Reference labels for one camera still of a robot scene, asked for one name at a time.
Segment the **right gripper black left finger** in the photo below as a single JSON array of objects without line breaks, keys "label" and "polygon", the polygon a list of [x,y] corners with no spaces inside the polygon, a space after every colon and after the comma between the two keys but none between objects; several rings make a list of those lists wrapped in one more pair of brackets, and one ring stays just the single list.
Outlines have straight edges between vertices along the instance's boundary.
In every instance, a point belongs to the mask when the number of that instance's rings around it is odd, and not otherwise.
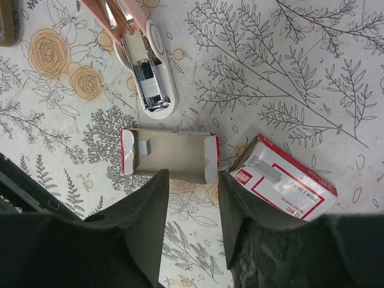
[{"label": "right gripper black left finger", "polygon": [[1,214],[2,287],[159,287],[169,171],[82,221]]}]

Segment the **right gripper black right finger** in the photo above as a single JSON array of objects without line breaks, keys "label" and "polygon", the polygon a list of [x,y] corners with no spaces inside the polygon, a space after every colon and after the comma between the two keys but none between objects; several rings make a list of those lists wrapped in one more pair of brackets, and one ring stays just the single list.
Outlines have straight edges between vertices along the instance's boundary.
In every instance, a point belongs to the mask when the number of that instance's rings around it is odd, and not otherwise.
[{"label": "right gripper black right finger", "polygon": [[383,215],[295,218],[218,177],[226,266],[235,287],[382,287]]}]

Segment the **silver staple strip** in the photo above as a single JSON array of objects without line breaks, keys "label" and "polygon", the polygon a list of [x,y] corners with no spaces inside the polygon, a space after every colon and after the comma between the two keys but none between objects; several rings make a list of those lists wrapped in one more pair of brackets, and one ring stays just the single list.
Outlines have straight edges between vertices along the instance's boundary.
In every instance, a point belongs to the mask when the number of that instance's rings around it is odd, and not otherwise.
[{"label": "silver staple strip", "polygon": [[148,156],[151,154],[149,140],[138,140],[136,142],[136,154]]}]

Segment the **red staple box sleeve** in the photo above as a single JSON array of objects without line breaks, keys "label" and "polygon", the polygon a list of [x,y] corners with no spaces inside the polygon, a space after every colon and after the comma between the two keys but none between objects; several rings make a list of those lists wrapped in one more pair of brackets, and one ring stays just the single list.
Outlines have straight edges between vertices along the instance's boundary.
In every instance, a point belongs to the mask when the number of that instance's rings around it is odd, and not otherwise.
[{"label": "red staple box sleeve", "polygon": [[311,221],[336,201],[336,186],[305,167],[259,134],[229,169],[251,194],[304,221]]}]

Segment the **staple box tray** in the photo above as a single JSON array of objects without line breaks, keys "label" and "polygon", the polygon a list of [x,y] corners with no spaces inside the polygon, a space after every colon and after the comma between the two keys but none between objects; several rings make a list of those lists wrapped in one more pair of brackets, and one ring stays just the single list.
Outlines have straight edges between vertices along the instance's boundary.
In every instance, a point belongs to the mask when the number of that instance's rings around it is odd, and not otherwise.
[{"label": "staple box tray", "polygon": [[[149,140],[151,154],[136,154],[136,142]],[[154,175],[162,169],[170,179],[196,184],[217,180],[220,145],[217,135],[203,132],[121,130],[122,171],[126,175]]]}]

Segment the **metal stapler magazine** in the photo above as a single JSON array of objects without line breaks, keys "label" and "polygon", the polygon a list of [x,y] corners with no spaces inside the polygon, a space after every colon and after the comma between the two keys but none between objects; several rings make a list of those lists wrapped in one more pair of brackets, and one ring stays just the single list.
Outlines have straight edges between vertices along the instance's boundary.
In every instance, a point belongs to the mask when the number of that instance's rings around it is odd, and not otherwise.
[{"label": "metal stapler magazine", "polygon": [[1,47],[11,47],[16,42],[14,1],[1,0]]}]

